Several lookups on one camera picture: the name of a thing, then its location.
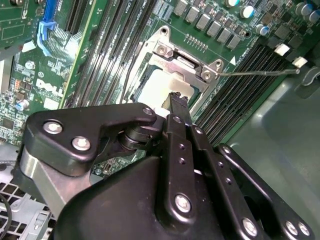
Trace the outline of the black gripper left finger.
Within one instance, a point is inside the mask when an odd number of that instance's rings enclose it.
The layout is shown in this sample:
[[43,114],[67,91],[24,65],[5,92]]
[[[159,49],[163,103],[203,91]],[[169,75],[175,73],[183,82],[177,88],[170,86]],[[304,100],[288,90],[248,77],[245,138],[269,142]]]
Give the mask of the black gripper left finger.
[[91,186],[97,163],[146,151],[160,163],[161,204],[169,209],[175,194],[194,198],[188,98],[168,95],[159,109],[125,103],[40,111],[26,121],[18,154],[20,187],[44,200],[55,217]]

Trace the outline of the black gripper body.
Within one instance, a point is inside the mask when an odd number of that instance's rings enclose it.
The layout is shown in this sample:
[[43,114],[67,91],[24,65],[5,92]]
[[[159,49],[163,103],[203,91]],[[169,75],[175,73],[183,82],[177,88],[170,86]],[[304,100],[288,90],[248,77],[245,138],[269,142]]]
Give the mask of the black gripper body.
[[150,156],[78,193],[60,213],[56,240],[242,240],[191,157]]

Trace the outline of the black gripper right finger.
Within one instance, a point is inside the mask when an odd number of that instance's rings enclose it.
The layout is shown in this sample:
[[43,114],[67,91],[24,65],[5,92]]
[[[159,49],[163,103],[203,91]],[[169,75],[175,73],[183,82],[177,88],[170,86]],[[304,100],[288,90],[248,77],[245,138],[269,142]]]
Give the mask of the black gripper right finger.
[[182,98],[188,124],[199,214],[184,240],[313,240],[313,229],[233,149],[213,147],[204,131],[191,123],[188,98]]

